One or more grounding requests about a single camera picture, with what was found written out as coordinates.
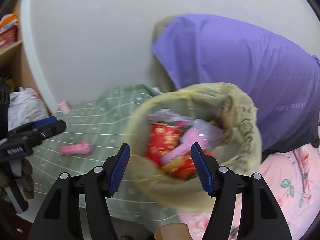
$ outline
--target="wooden shelf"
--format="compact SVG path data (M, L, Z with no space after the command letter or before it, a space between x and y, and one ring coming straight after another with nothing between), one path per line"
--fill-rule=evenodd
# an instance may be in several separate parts
M0 50L0 69L7 65L14 53L17 49L21 46L22 41L17 41L14 44L10 45L9 47Z

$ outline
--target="pink floral bedding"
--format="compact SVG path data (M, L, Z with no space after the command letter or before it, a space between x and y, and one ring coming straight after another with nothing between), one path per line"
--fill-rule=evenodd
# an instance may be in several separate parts
M259 169L282 209L293 240L302 237L320 210L319 150L307 144L287 153L269 155ZM236 202L229 240L237 237L241 201L239 198ZM202 239L210 215L178 212L180 221L189 226L193 240Z

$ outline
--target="yellow bag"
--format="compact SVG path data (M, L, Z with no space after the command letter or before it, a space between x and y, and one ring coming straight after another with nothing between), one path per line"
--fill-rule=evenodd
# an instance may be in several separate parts
M199 178L188 181L164 174L145 157L151 125L147 114L170 108L175 113L205 121L214 120L224 129L225 139L213 150L220 165L250 175L261 163L261 137L251 98L229 83L197 84L151 98L128 121L123 142L130 145L127 167L137 187L150 199L185 212L211 211L214 198L203 191Z

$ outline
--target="white wall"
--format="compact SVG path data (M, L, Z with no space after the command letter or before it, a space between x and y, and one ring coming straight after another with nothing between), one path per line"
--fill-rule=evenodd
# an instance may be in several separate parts
M253 23L320 56L320 23L306 0L22 0L24 45L51 109L106 89L156 85L150 44L156 21L210 13Z

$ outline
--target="purple pillow cover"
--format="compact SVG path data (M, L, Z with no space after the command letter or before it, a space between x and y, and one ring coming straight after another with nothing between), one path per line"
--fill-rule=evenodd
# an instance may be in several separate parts
M319 146L320 61L288 39L216 15L187 14L152 46L177 89L227 82L258 108L262 150Z

